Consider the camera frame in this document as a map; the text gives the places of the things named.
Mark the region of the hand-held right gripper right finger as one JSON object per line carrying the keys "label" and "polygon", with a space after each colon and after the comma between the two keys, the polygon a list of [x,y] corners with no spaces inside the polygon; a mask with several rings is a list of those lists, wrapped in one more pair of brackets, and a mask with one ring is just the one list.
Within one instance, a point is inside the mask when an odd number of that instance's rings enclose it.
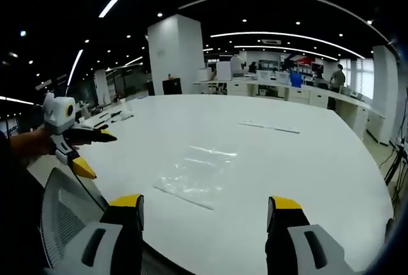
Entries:
{"label": "hand-held right gripper right finger", "polygon": [[320,225],[311,225],[301,205],[272,196],[268,199],[269,274],[354,274],[343,247]]}

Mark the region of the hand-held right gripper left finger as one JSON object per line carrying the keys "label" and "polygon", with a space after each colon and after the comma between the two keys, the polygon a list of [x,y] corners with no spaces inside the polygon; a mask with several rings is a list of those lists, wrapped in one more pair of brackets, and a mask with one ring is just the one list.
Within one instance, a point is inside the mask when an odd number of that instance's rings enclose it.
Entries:
{"label": "hand-held right gripper left finger", "polygon": [[141,274],[143,204],[142,194],[119,197],[84,219],[78,200],[59,202],[44,219],[45,274]]}

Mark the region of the person's left hand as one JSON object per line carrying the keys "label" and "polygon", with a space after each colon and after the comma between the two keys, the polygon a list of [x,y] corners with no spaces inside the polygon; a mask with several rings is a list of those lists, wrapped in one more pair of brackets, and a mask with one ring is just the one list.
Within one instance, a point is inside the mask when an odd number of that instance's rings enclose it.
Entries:
{"label": "person's left hand", "polygon": [[9,142],[13,153],[21,158],[55,154],[54,142],[44,125],[31,132],[12,136]]}

